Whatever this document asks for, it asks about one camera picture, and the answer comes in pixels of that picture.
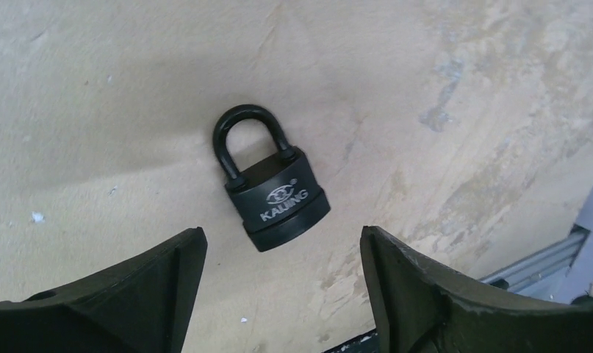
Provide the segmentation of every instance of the black padlock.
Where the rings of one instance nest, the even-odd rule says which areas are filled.
[[[266,126],[278,151],[240,172],[227,150],[227,134],[247,119]],[[287,142],[278,121],[265,108],[252,104],[231,108],[218,119],[212,142],[228,177],[227,194],[260,252],[298,237],[331,210],[307,156]]]

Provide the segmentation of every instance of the black plastic part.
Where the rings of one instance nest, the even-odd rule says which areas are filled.
[[[363,229],[361,255],[380,352],[593,352],[593,303],[486,285],[378,227]]]
[[[510,284],[504,278],[500,278],[496,281],[493,281],[489,283],[489,285],[504,290],[508,290],[510,288]]]
[[[132,259],[0,302],[0,352],[180,352],[207,241],[187,229]]]
[[[257,251],[266,252],[305,233],[324,218],[330,210],[331,205],[328,204],[324,190],[320,189],[318,195],[307,204],[306,208],[274,224],[272,227],[258,232],[247,232],[248,237],[257,248]]]
[[[378,353],[378,333],[373,329],[324,353]]]
[[[250,180],[244,188],[228,190],[248,234],[276,227],[283,220],[310,207],[318,196],[326,197],[316,182],[307,156],[300,149],[297,149],[296,155],[289,164],[281,163],[276,154],[261,160],[243,171],[242,174]],[[318,215],[316,221],[325,214]]]

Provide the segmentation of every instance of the stained surface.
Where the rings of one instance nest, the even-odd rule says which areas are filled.
[[[333,207],[264,254],[209,144],[249,102]],[[593,0],[0,1],[0,300],[201,226],[184,350],[321,352],[373,327],[364,224],[479,277],[566,236],[592,183]]]

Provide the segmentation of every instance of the padlock shackle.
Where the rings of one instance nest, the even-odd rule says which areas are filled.
[[[212,136],[214,154],[230,180],[242,179],[242,175],[227,149],[227,134],[237,123],[248,119],[260,121],[266,126],[282,158],[288,160],[296,155],[292,145],[287,142],[281,125],[271,112],[254,104],[238,105],[218,119]]]

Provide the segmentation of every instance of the logo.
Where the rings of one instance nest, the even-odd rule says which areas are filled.
[[[289,184],[279,186],[268,194],[266,202],[274,205],[274,207],[259,214],[262,221],[266,222],[269,219],[275,218],[277,215],[291,209],[309,196],[309,193],[305,189],[300,190],[297,193],[294,192],[296,182],[296,179],[292,179]]]
[[[280,204],[286,200],[288,200],[292,194],[294,193],[294,185],[296,184],[296,179],[290,180],[288,185],[282,185],[272,190],[268,197],[266,197],[266,202],[268,204]]]

